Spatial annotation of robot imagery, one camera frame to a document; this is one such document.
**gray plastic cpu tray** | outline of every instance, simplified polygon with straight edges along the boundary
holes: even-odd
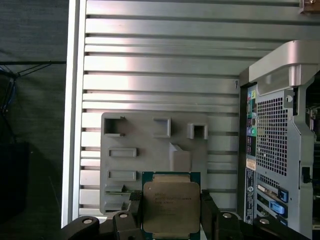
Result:
[[[100,211],[125,209],[142,172],[200,172],[207,179],[208,120],[197,113],[104,113]]]

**metal frame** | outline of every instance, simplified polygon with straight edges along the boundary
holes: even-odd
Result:
[[[61,227],[72,221],[74,159],[75,159],[75,116],[76,83],[78,66],[79,12],[80,0],[69,1],[69,22],[67,40],[67,65],[65,84],[63,174]]]

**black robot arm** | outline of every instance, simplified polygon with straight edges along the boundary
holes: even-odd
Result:
[[[142,206],[142,192],[134,192],[127,211],[114,212],[113,217],[101,224],[96,217],[79,217],[62,228],[54,239],[144,240]],[[308,240],[273,217],[257,217],[251,225],[231,212],[221,212],[207,190],[201,193],[200,222],[208,240]]]

